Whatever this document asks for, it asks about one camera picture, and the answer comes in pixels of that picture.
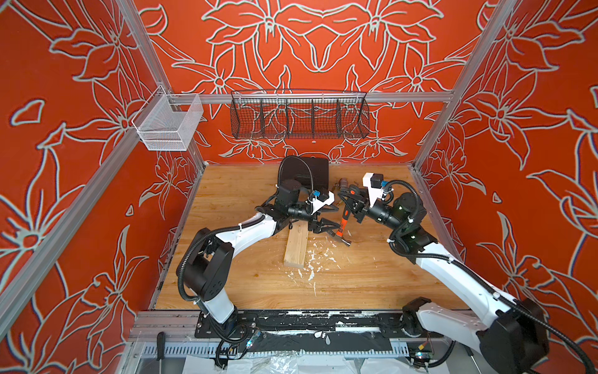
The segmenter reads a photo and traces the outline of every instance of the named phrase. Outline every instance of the screwdriver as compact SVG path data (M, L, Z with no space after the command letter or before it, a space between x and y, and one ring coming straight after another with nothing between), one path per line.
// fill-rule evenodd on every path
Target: screwdriver
M463 347L465 348L465 352L467 352L467 355L470 356L471 359L474 361L474 365L475 365L475 368L478 369L478 373L482 374L482 371L480 370L478 363L475 362L474 353L471 351L471 348L466 346L465 344L463 344Z
M156 338L156 345L158 350L158 357L156 358L156 360L158 360L160 374L162 374L162 361L164 360L164 350L166 347L166 334L164 334L164 331L158 333L158 337Z

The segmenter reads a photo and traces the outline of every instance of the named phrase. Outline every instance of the wooden plank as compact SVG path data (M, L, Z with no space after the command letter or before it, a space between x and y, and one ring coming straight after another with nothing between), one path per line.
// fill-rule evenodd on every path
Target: wooden plank
M286 241L285 266L303 269L308 233L306 221L293 223L292 230L289 230L289 239Z
M158 297L157 309L197 309L181 299L176 287L176 266L191 240L203 227L233 226L253 216L254 208L276 191L277 171L278 164L208 166ZM340 178L361 185L366 172L383 173L386 180L401 179L414 185L404 165L353 164L330 165L330 188ZM242 188L236 182L239 175L243 175ZM397 188L395 196L403 191L402 187ZM341 214L326 213L322 217L340 222ZM436 236L428 217L422 226ZM439 280L390 250L386 242L388 227L369 218L362 224L351 218L345 232L353 242L351 247L331 241L327 234L309 233L303 269L283 265L289 230L257 242L233 260L225 288L230 300L240 309L400 309L424 296L445 308L467 308Z

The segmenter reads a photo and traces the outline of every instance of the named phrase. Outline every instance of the robotic arm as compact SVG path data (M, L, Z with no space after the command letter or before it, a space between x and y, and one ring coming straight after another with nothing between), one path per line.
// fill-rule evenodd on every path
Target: robotic arm
M276 194L256 207L258 213L249 220L238 226L199 230L176 270L181 297L198 304L206 315L224 324L234 312L224 284L235 256L286 226L291 227L294 220L307 221L308 230L313 233L338 229L339 225L333 221L326 218L318 220L322 211L338 210L333 205L334 193L308 191L308 199L300 202L302 189L298 181L285 180L278 186ZM208 260L207 255L212 255L212 258ZM195 295L188 295L183 285Z
M409 192L393 201L392 186L396 184ZM335 210L332 192L309 191L309 198L299 202L301 184L286 180L280 183L275 195L256 207L258 213L250 220L238 226L200 230L177 268L181 297L198 304L217 323L230 324L234 305L228 299L224 284L234 256L259 240L277 234L294 220L307 221L310 231L328 232L349 245L350 242L342 238L348 219L353 215L361 223L367 216L392 229L387 241L393 252L438 278L476 316L444 309L420 297L403 307L401 327L406 334L417 337L425 330L440 333L480 352L500 374L519 374L530 372L530 368L548 354L546 330L549 330L579 355L586 373L594 372L585 353L545 322L542 309L534 301L519 302L496 288L451 255L421 227L426 210L409 183L387 182L382 174L366 173L363 185L365 187L360 188L340 181L337 196L345 203L340 224L325 218L318 220L320 212ZM212 258L208 261L205 256L210 254ZM188 295L183 285L195 295ZM417 362L414 365L424 366Z

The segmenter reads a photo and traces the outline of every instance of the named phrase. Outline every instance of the orange wall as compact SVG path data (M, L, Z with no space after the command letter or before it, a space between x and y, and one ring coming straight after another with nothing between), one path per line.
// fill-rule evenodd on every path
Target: orange wall
M521 1L423 168L466 263L538 302L595 364L597 22L596 2ZM551 341L539 371L581 371Z
M178 93L451 90L495 6L483 0L135 2ZM230 138L228 108L205 108L196 142L213 163L268 162L286 154L398 163L415 158L441 104L374 105L367 138L315 143L237 141Z
M0 292L155 89L113 0L4 5ZM195 175L186 152L136 146L0 342L0 371L114 370Z

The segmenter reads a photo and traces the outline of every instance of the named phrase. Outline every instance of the black wire basket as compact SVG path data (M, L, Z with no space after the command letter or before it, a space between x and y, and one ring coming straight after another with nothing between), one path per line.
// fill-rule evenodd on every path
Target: black wire basket
M357 139L370 133L365 92L285 89L231 95L236 139Z

